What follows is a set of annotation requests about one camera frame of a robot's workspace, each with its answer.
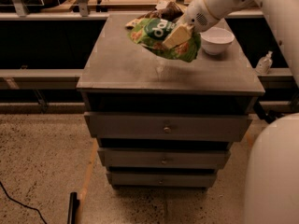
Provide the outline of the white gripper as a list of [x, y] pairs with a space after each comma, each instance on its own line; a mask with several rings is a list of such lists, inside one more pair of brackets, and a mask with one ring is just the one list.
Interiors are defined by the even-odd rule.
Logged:
[[197, 33], [216, 25], [221, 19], [221, 0], [193, 0], [178, 19], [175, 29], [166, 37], [163, 46], [167, 49], [188, 41], [193, 27]]

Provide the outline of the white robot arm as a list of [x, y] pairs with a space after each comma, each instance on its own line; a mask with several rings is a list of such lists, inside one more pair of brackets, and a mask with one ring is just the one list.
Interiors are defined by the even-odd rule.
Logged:
[[[192, 0], [180, 23], [204, 32], [256, 3], [299, 85], [299, 0]], [[244, 224], [299, 224], [299, 114], [269, 124], [250, 151]]]

